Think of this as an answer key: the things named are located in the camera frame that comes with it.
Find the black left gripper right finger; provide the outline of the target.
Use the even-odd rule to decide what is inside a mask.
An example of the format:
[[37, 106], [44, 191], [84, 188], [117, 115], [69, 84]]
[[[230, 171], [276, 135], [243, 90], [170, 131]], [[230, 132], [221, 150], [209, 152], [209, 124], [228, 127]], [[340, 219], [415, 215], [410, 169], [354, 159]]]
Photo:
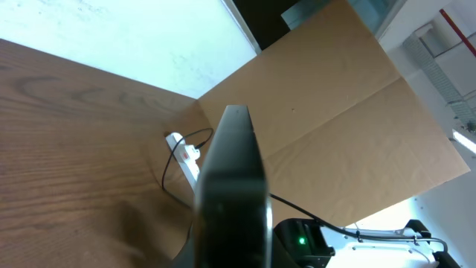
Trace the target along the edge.
[[275, 237], [272, 238], [271, 268], [299, 268], [282, 243]]

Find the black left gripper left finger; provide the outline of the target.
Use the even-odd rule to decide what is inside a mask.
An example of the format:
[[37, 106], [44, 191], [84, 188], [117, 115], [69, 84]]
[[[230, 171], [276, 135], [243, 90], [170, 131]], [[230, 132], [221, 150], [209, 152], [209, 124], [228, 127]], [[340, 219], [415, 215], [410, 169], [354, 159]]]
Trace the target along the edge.
[[170, 268], [194, 268], [195, 261], [195, 238], [193, 234], [193, 225], [190, 226], [187, 233], [187, 239], [180, 252], [171, 262]]

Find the bronze Galaxy smartphone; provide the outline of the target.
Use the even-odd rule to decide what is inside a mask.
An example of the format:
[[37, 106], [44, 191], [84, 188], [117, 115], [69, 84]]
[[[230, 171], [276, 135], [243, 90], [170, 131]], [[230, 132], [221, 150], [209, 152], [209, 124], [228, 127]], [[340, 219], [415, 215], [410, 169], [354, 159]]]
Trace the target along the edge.
[[195, 267], [270, 267], [271, 204], [247, 106], [223, 112], [199, 174], [193, 216]]

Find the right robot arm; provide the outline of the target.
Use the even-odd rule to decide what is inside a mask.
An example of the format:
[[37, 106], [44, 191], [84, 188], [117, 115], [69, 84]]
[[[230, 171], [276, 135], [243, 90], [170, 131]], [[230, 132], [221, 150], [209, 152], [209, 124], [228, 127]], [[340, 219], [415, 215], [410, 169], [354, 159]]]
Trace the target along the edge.
[[419, 220], [403, 229], [346, 229], [292, 218], [274, 227], [272, 268], [436, 267], [459, 268], [444, 241]]

